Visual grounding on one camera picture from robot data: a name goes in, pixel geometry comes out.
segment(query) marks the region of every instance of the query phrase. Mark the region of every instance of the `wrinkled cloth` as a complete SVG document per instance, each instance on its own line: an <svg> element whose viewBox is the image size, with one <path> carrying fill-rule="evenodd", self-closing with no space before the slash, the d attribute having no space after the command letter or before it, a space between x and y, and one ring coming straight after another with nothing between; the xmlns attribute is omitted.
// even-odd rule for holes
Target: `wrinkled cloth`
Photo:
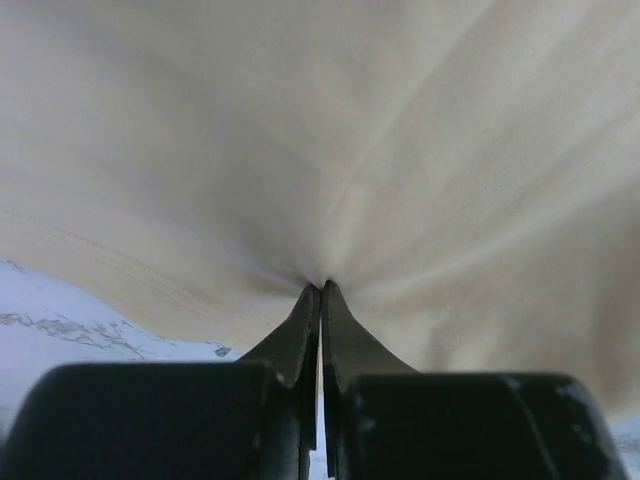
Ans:
<svg viewBox="0 0 640 480"><path fill-rule="evenodd" d="M0 256L246 351L335 280L423 371L640 408L632 0L3 0Z"/></svg>

